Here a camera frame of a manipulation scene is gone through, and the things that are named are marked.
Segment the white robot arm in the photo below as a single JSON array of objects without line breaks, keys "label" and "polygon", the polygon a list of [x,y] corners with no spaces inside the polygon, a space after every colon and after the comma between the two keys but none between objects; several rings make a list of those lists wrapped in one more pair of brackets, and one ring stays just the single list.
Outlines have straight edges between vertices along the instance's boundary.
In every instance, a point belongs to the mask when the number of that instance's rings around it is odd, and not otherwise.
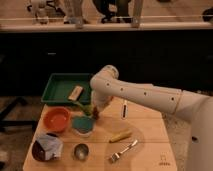
[{"label": "white robot arm", "polygon": [[118,77],[117,68],[106,65],[91,78],[95,106],[104,108],[115,96],[185,120],[191,124],[185,171],[213,171],[213,96]]}]

